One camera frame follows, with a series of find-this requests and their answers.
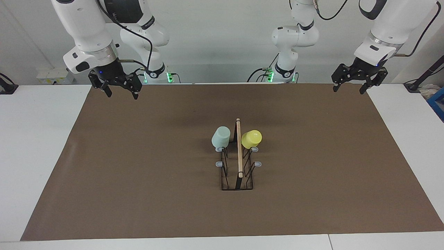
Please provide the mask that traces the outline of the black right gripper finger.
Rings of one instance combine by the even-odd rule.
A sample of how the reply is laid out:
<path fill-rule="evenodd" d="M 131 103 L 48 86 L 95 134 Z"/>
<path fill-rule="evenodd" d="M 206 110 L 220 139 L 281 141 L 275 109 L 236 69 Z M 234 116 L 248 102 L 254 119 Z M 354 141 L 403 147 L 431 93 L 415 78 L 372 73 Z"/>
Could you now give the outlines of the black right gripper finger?
<path fill-rule="evenodd" d="M 108 86 L 108 81 L 102 82 L 95 71 L 90 71 L 90 73 L 88 74 L 88 78 L 93 88 L 100 89 L 106 94 L 108 98 L 112 96 L 112 91 Z"/>
<path fill-rule="evenodd" d="M 135 100 L 139 97 L 139 92 L 142 89 L 142 83 L 137 75 L 137 73 L 131 73 L 125 75 L 125 81 L 123 83 L 123 88 L 130 91 Z"/>

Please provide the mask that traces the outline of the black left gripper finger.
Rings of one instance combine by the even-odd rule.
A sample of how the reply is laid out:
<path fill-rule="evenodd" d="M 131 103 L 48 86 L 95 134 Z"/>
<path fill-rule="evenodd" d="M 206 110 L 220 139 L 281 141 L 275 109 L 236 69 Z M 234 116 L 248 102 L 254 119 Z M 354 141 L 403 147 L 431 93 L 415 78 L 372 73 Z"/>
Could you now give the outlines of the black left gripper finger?
<path fill-rule="evenodd" d="M 336 70 L 331 75 L 333 82 L 333 91 L 338 92 L 341 85 L 349 81 L 349 67 L 345 64 L 339 64 Z"/>
<path fill-rule="evenodd" d="M 385 77 L 387 76 L 388 72 L 386 68 L 381 68 L 378 70 L 378 72 L 375 74 L 375 77 L 371 79 L 371 77 L 368 75 L 365 76 L 364 80 L 365 83 L 362 84 L 360 87 L 360 94 L 363 95 L 369 88 L 373 86 L 380 86 L 382 82 L 384 81 Z"/>

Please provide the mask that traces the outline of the pale green plastic cup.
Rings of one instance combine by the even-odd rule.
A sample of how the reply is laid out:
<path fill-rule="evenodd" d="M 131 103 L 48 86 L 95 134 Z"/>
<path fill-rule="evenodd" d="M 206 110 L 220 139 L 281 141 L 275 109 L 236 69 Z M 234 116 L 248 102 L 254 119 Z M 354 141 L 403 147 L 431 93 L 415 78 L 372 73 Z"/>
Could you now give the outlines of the pale green plastic cup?
<path fill-rule="evenodd" d="M 217 148 L 227 148 L 230 142 L 231 131 L 226 126 L 220 126 L 216 129 L 211 139 L 212 145 Z"/>

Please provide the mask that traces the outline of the yellow plastic cup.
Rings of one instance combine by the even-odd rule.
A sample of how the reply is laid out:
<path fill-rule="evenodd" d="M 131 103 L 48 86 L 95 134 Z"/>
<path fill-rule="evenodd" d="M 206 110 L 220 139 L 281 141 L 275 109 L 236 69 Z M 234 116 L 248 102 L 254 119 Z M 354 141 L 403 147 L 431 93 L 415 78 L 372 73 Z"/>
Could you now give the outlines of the yellow plastic cup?
<path fill-rule="evenodd" d="M 241 136 L 241 144 L 246 149 L 257 147 L 262 141 L 262 134 L 258 130 L 251 130 Z"/>

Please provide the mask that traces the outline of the white power strip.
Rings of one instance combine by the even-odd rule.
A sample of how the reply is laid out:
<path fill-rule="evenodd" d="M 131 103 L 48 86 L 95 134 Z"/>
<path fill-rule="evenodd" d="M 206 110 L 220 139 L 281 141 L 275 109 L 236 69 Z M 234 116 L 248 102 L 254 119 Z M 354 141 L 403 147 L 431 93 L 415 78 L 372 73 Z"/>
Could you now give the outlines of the white power strip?
<path fill-rule="evenodd" d="M 40 84 L 75 84 L 76 79 L 66 68 L 43 69 L 38 71 L 36 79 Z"/>

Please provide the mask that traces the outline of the black stand pole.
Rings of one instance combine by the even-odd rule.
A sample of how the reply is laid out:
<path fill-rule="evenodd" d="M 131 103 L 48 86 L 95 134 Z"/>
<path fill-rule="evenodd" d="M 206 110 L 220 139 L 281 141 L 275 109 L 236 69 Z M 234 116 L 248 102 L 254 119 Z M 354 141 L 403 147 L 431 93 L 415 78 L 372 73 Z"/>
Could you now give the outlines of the black stand pole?
<path fill-rule="evenodd" d="M 430 68 L 428 68 L 425 73 L 423 73 L 419 78 L 409 80 L 403 83 L 406 90 L 410 93 L 420 93 L 420 85 L 430 76 L 439 73 L 444 69 L 444 55 L 442 55 Z"/>

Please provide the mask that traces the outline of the white crumpled plastic bag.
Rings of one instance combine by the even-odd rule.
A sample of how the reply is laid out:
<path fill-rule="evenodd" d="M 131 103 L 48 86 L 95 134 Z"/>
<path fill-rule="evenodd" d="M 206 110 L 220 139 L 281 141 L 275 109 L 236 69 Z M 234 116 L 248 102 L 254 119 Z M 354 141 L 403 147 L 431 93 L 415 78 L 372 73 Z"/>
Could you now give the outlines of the white crumpled plastic bag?
<path fill-rule="evenodd" d="M 441 90 L 437 84 L 426 84 L 418 88 L 420 94 L 425 100 L 429 100 L 433 95 L 435 95 L 439 90 Z"/>

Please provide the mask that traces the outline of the blue box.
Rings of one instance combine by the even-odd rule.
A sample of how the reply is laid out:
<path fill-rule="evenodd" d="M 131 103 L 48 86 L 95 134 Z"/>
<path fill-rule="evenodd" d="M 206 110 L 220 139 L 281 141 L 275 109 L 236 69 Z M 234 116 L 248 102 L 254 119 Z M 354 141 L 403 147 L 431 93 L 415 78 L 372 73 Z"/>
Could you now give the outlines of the blue box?
<path fill-rule="evenodd" d="M 444 87 L 437 91 L 426 101 L 434 113 L 444 123 Z"/>

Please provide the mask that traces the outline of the brown table mat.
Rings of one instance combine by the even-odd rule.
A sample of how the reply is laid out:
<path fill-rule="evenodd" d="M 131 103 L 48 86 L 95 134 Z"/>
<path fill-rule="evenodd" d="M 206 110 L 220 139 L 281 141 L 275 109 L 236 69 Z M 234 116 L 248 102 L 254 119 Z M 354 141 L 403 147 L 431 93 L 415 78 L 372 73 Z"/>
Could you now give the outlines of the brown table mat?
<path fill-rule="evenodd" d="M 444 231 L 370 97 L 348 84 L 91 89 L 23 241 Z M 263 140 L 222 191 L 220 126 Z"/>

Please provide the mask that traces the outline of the black table clamp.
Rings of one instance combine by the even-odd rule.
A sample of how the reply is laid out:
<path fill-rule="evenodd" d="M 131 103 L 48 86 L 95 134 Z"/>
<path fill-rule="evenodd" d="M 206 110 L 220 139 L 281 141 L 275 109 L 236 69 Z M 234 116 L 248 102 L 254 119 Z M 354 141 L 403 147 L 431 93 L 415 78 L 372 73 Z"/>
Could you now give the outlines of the black table clamp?
<path fill-rule="evenodd" d="M 3 89 L 0 91 L 0 95 L 11 95 L 19 87 L 8 76 L 6 76 L 3 73 L 0 73 L 0 86 Z"/>

